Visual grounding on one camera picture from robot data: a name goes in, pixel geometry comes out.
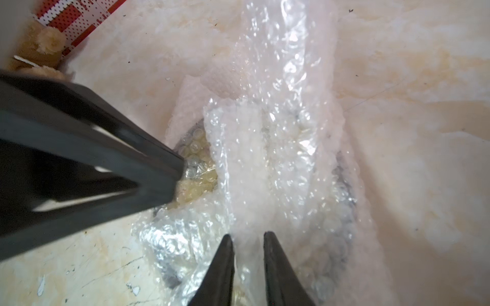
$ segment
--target scratch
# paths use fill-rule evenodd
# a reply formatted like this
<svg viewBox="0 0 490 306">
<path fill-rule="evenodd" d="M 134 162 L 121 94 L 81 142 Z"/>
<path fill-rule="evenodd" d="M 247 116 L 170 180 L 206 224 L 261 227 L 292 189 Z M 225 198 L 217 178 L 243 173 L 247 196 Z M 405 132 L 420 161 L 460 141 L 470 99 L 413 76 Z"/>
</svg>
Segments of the scratch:
<svg viewBox="0 0 490 306">
<path fill-rule="evenodd" d="M 137 301 L 137 302 L 132 302 L 132 303 L 129 303 L 128 305 L 126 306 L 132 306 L 132 305 L 136 305 L 136 304 L 144 304 L 144 303 L 148 303 L 148 302 L 152 302 L 152 301 L 156 301 L 158 299 L 153 299 L 153 300 L 146 300 L 146 301 Z"/>
<path fill-rule="evenodd" d="M 119 271 L 119 270 L 121 270 L 122 268 L 126 267 L 127 265 L 129 265 L 129 264 L 131 264 L 131 263 L 133 263 L 133 262 L 135 262 L 135 261 L 137 261 L 137 260 L 140 260 L 140 259 L 142 259 L 142 258 L 143 258 L 143 256 L 138 257 L 138 258 L 136 258 L 136 259 L 133 259 L 132 261 L 130 261 L 130 262 L 128 262 L 127 264 L 125 264 L 124 266 L 121 266 L 121 267 L 117 268 L 116 270 L 114 270 L 114 271 L 112 271 L 112 272 L 109 272 L 109 273 L 107 273 L 107 274 L 104 274 L 104 275 L 102 275 L 102 276 L 99 276 L 99 277 L 97 277 L 97 278 L 94 278 L 94 279 L 93 279 L 93 280 L 91 280 L 90 282 L 88 282 L 88 283 L 86 283 L 85 285 L 83 285 L 83 286 L 82 286 L 82 288 L 83 288 L 83 287 L 85 287 L 85 286 L 87 286 L 87 285 L 88 285 L 88 284 L 90 284 L 90 283 L 95 282 L 96 280 L 99 280 L 99 279 L 101 279 L 101 278 L 103 278 L 103 277 L 109 276 L 109 275 L 113 274 L 114 272 Z"/>
<path fill-rule="evenodd" d="M 54 256 L 53 256 L 53 257 L 51 257 L 51 258 L 49 258 L 49 259 L 47 259 L 47 260 L 45 260 L 45 261 L 43 262 L 43 263 L 44 263 L 44 265 L 46 265 L 46 263 L 47 263 L 48 261 L 53 260 L 53 259 L 54 259 Z"/>
<path fill-rule="evenodd" d="M 93 253 L 92 255 L 90 255 L 90 257 L 87 258 L 86 261 L 84 261 L 79 268 L 81 268 L 86 262 L 88 262 L 92 257 L 94 257 L 95 254 L 97 254 L 97 252 L 100 250 L 100 248 L 98 248 L 95 253 Z"/>
<path fill-rule="evenodd" d="M 394 87 L 396 87 L 396 86 L 400 85 L 400 84 L 401 84 L 403 81 L 405 81 L 405 79 L 406 79 L 407 77 L 408 77 L 408 74 L 407 74 L 407 75 L 406 75 L 406 76 L 403 78 L 403 80 L 401 80 L 400 82 L 398 82 L 398 84 L 395 84 L 395 85 L 393 85 L 393 86 L 390 86 L 390 87 L 386 88 L 385 90 L 383 90 L 382 92 L 377 93 L 377 94 L 375 94 L 374 96 L 372 96 L 372 97 L 370 97 L 370 98 L 367 98 L 366 100 L 361 101 L 361 102 L 357 103 L 356 105 L 354 105 L 354 106 L 352 106 L 352 107 L 349 107 L 348 109 L 346 109 L 346 110 L 344 111 L 344 113 L 345 113 L 345 112 L 350 111 L 351 109 L 353 109 L 353 108 L 354 108 L 354 107 L 356 107 L 356 106 L 359 106 L 359 105 L 363 104 L 363 103 L 364 103 L 364 102 L 366 102 L 366 101 L 371 100 L 372 98 L 374 98 L 374 97 L 376 97 L 376 96 L 379 96 L 380 94 L 384 93 L 385 91 L 388 91 L 388 90 L 390 90 L 391 88 L 394 88 Z"/>
<path fill-rule="evenodd" d="M 401 16 L 401 15 L 403 15 L 403 14 L 405 14 L 405 13 L 408 13 L 408 12 L 411 12 L 411 11 L 413 11 L 413 10 L 418 9 L 418 7 L 419 7 L 419 6 L 420 6 L 420 5 L 421 5 L 423 2 L 425 2 L 425 0 L 420 0 L 420 2 L 419 2 L 419 3 L 418 3 L 418 4 L 417 4 L 417 5 L 414 7 L 414 8 L 409 9 L 408 11 L 402 12 L 400 15 L 398 15 L 398 17 L 399 17 L 399 16 Z"/>
<path fill-rule="evenodd" d="M 81 236 L 79 236 L 77 239 L 75 239 L 75 241 L 73 241 L 73 244 L 71 244 L 68 248 L 66 248 L 66 250 L 68 250 L 69 248 L 71 248 L 72 246 L 75 245 L 75 243 L 81 238 Z"/>
<path fill-rule="evenodd" d="M 156 289 L 156 288 L 153 288 L 153 291 L 150 293 L 150 295 L 148 295 L 147 299 L 149 299 L 149 298 L 150 298 L 150 296 L 151 296 L 151 295 L 152 295 L 152 294 L 155 292 L 155 289 Z"/>
</svg>

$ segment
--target white marble surface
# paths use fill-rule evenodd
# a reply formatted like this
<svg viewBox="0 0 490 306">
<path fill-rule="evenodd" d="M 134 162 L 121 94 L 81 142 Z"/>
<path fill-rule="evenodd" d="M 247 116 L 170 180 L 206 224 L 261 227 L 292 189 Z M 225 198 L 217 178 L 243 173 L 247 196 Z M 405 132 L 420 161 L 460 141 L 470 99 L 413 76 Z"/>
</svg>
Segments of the white marble surface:
<svg viewBox="0 0 490 306">
<path fill-rule="evenodd" d="M 337 3 L 334 90 L 401 303 L 488 305 L 490 1 Z M 183 76 L 229 52 L 239 10 L 128 0 L 65 69 L 162 140 Z M 0 305 L 161 304 L 133 219 L 0 263 Z"/>
</svg>

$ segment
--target plastic bubble wrap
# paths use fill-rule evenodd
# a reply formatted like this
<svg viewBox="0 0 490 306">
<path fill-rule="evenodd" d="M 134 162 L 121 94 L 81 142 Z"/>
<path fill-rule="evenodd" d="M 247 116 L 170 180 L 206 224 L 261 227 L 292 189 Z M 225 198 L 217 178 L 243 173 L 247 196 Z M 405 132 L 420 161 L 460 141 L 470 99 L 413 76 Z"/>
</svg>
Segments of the plastic bubble wrap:
<svg viewBox="0 0 490 306">
<path fill-rule="evenodd" d="M 185 179 L 201 180 L 187 171 L 206 154 L 215 163 L 201 172 L 218 177 L 213 190 L 136 227 L 168 305 L 193 297 L 225 233 L 236 254 L 233 304 L 266 305 L 265 231 L 317 305 L 398 304 L 331 94 L 335 12 L 328 0 L 246 0 L 229 64 L 184 80 L 167 144 L 186 157 Z M 209 148 L 191 165 L 183 147 L 196 122 Z"/>
</svg>

